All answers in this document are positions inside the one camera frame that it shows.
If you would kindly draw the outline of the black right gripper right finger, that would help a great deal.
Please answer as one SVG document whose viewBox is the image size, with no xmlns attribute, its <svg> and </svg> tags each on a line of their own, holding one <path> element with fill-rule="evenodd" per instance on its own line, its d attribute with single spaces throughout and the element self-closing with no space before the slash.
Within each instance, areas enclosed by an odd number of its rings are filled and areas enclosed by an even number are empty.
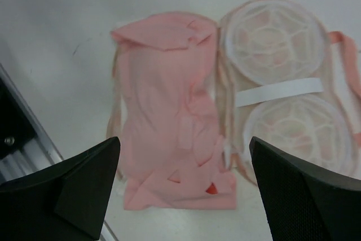
<svg viewBox="0 0 361 241">
<path fill-rule="evenodd" d="M 249 148 L 273 240 L 360 240 L 360 180 L 257 137 Z"/>
</svg>

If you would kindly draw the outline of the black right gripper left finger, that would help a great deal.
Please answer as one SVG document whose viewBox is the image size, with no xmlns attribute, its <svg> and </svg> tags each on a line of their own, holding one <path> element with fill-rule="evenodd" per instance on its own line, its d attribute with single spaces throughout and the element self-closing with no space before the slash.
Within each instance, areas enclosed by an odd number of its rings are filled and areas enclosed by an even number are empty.
<svg viewBox="0 0 361 241">
<path fill-rule="evenodd" d="M 120 141 L 1 184 L 1 240 L 99 240 Z"/>
</svg>

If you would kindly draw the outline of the floral pink laundry bag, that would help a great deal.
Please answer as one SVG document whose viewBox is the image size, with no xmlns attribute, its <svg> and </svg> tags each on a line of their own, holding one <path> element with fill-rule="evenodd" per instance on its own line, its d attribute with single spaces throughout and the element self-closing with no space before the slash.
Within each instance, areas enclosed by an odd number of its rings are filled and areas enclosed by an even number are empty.
<svg viewBox="0 0 361 241">
<path fill-rule="evenodd" d="M 217 60 L 207 79 L 227 149 L 224 164 L 256 180 L 252 137 L 353 177 L 360 155 L 357 48 L 285 0 L 255 0 L 215 22 Z"/>
</svg>

